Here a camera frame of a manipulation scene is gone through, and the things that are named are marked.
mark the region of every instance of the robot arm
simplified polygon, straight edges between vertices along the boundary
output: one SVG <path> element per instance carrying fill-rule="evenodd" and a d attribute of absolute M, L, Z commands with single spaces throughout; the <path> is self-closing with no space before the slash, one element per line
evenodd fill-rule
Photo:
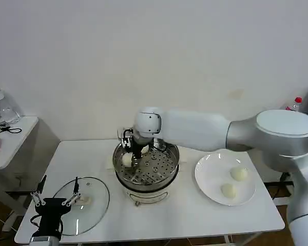
<path fill-rule="evenodd" d="M 287 220 L 295 245 L 308 246 L 307 115 L 268 110 L 250 119 L 228 121 L 218 114 L 144 108 L 137 114 L 133 130 L 140 145 L 155 137 L 201 151 L 264 151 L 271 168 L 293 177 L 295 194 Z"/>
<path fill-rule="evenodd" d="M 229 121 L 219 114 L 144 108 L 136 116 L 134 130 L 142 141 L 155 137 L 201 151 L 258 148 L 287 156 L 308 153 L 308 116 L 287 110 Z"/>

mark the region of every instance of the glass lid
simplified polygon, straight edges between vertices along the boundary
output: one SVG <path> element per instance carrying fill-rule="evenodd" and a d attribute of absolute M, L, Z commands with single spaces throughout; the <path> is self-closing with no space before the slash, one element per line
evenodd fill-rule
<path fill-rule="evenodd" d="M 75 179 L 63 185 L 54 197 L 70 198 L 73 195 Z M 71 211 L 62 216 L 63 235 L 75 236 L 89 231 L 104 217 L 108 204 L 109 192 L 100 179 L 94 177 L 78 178 L 81 197 L 71 205 Z"/>

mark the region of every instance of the white plate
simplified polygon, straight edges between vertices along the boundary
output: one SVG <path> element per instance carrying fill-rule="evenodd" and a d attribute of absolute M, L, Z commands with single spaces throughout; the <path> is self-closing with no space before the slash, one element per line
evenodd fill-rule
<path fill-rule="evenodd" d="M 245 181 L 236 181 L 230 175 L 233 167 L 245 167 L 242 160 L 233 155 L 232 151 L 219 150 L 204 156 L 195 167 L 195 179 L 203 193 L 212 200 L 228 206 L 244 204 L 251 200 L 255 191 L 256 183 L 253 173 L 248 167 L 248 178 Z M 220 187 L 224 183 L 231 183 L 235 186 L 236 197 L 231 199 L 225 197 Z"/>

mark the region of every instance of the stainless steel pot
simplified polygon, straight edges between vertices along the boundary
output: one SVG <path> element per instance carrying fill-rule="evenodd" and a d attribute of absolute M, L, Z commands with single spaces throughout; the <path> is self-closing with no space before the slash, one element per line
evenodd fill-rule
<path fill-rule="evenodd" d="M 175 179 L 179 165 L 179 150 L 168 143 L 150 142 L 149 150 L 143 154 L 135 167 L 123 165 L 126 153 L 121 143 L 113 153 L 113 165 L 120 183 L 138 193 L 150 193 L 167 187 Z"/>

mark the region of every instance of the floor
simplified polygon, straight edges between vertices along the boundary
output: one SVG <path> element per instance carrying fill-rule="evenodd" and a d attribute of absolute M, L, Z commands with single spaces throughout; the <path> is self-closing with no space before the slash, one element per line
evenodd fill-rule
<path fill-rule="evenodd" d="M 271 196 L 273 196 L 277 188 L 271 187 L 268 189 Z M 287 189 L 282 188 L 277 197 L 280 196 L 289 196 Z M 248 243 L 248 246 L 293 246 L 293 241 L 291 239 L 290 231 L 288 230 L 286 223 L 286 206 L 279 206 L 278 211 L 281 214 L 284 222 L 285 229 L 279 232 L 269 232 L 263 233 L 259 237 L 252 240 Z M 10 209 L 4 206 L 0 202 L 0 219 L 5 221 L 9 216 Z M 14 228 L 18 229 L 18 226 L 22 222 L 22 218 L 19 217 L 14 224 Z M 1 233 L 2 223 L 0 222 L 0 239 L 5 240 L 0 241 L 0 246 L 11 246 L 17 245 L 14 242 L 14 232 Z M 233 235 L 232 240 L 238 241 L 242 238 L 242 235 Z M 172 240 L 154 240 L 154 241 L 134 241 L 134 242 L 123 242 L 123 243 L 93 243 L 87 245 L 100 245 L 100 246 L 191 246 L 191 245 L 206 245 L 206 244 L 215 244 L 215 243 L 225 243 L 223 237 L 207 237 L 207 238 L 190 238 L 190 239 L 172 239 Z"/>

